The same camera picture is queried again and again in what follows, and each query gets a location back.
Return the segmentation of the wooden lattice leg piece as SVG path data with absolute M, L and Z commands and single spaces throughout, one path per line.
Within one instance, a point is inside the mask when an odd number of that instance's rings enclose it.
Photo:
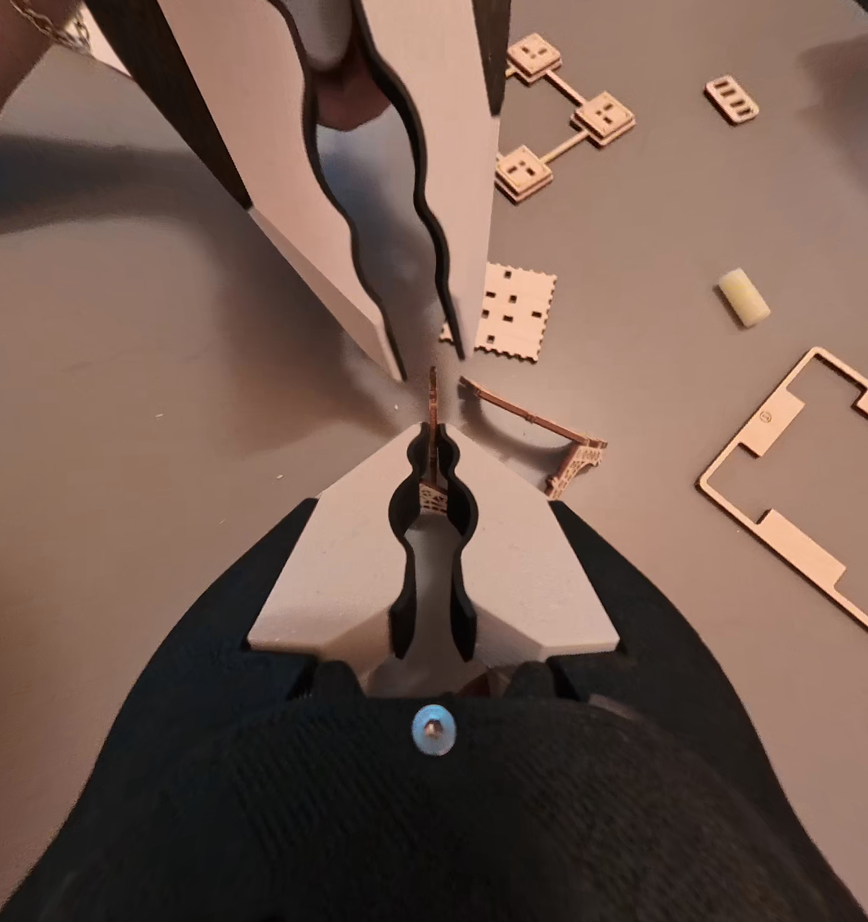
M 446 515 L 448 492 L 440 486 L 439 459 L 439 388 L 437 368 L 429 370 L 428 382 L 428 458 L 419 483 L 420 508 L 423 513 Z

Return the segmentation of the small slotted wooden piece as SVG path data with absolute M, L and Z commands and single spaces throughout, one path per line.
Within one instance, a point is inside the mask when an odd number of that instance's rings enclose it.
M 758 104 L 730 74 L 707 82 L 704 94 L 732 125 L 747 123 L 759 115 Z

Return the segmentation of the square wooden plate with holes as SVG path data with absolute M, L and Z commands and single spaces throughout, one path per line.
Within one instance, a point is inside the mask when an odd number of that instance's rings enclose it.
M 512 359 L 538 361 L 555 294 L 556 276 L 485 263 L 474 270 L 460 299 L 462 331 L 471 347 Z

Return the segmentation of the wooden four-pad square frame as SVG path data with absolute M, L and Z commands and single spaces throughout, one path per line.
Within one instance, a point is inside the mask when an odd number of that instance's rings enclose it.
M 635 114 L 607 91 L 586 98 L 561 75 L 562 54 L 537 32 L 509 45 L 506 79 L 525 86 L 546 83 L 573 105 L 569 118 L 572 134 L 543 154 L 520 145 L 508 154 L 497 153 L 495 187 L 512 204 L 518 205 L 543 190 L 554 179 L 552 165 L 573 148 L 590 143 L 610 146 L 636 125 Z

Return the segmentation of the wooden tower base assembly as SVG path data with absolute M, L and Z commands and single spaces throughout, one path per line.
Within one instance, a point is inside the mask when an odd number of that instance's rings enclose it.
M 589 434 L 573 430 L 561 423 L 546 418 L 529 409 L 521 407 L 506 398 L 498 396 L 488 388 L 481 386 L 472 379 L 461 375 L 459 388 L 464 389 L 476 398 L 486 403 L 503 409 L 528 423 L 545 431 L 552 432 L 566 440 L 568 447 L 555 473 L 545 480 L 545 497 L 549 501 L 559 501 L 571 481 L 586 467 L 598 467 L 601 463 L 607 442 Z

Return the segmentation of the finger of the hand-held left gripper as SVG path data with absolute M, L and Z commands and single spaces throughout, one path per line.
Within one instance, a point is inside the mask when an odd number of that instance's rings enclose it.
M 365 1 L 356 18 L 371 72 L 405 123 L 416 213 L 458 356 L 483 305 L 502 108 L 502 2 Z
M 282 5 L 160 2 L 251 200 L 250 217 L 367 356 L 405 370 L 355 264 L 352 223 L 321 173 L 302 44 Z

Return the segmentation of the grey desk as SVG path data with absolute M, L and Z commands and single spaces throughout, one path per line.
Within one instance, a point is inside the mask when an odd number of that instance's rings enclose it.
M 495 196 L 554 274 L 535 365 L 463 370 L 607 440 L 566 502 L 670 597 L 868 913 L 868 634 L 698 475 L 812 347 L 868 378 L 868 15 L 855 2 L 515 2 L 637 127 Z M 726 121 L 704 85 L 759 106 Z M 742 328 L 716 283 L 771 308 Z M 131 686 L 301 499 L 416 420 L 138 87 L 51 52 L 0 120 L 0 909 Z

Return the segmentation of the emptied wooden sheet frame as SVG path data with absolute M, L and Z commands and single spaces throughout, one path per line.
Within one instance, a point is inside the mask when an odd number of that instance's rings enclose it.
M 712 477 L 733 451 L 742 448 L 761 458 L 786 432 L 805 408 L 805 402 L 791 391 L 794 380 L 812 362 L 820 362 L 855 386 L 858 396 L 852 408 L 868 421 L 868 379 L 832 352 L 813 347 L 791 368 L 770 392 L 731 441 L 711 461 L 697 479 L 698 490 L 727 513 L 775 556 L 782 559 L 811 586 L 868 632 L 868 615 L 838 588 L 846 566 L 822 548 L 801 528 L 775 509 L 752 519 L 711 485 Z

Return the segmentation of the person's left hand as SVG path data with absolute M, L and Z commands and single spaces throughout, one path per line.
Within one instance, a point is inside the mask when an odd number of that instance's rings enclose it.
M 391 101 L 375 81 L 361 46 L 351 45 L 334 68 L 314 73 L 318 125 L 350 132 L 380 117 Z

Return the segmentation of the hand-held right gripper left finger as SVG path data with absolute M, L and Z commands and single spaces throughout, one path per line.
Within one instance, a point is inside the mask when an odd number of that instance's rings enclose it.
M 367 681 L 404 656 L 429 426 L 415 423 L 323 490 L 247 635 L 256 651 L 341 661 Z

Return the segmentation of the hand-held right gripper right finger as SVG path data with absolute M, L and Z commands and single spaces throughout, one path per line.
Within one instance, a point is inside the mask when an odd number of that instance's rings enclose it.
M 614 651 L 619 633 L 551 502 L 451 425 L 438 427 L 451 561 L 451 633 L 465 662 L 509 669 Z

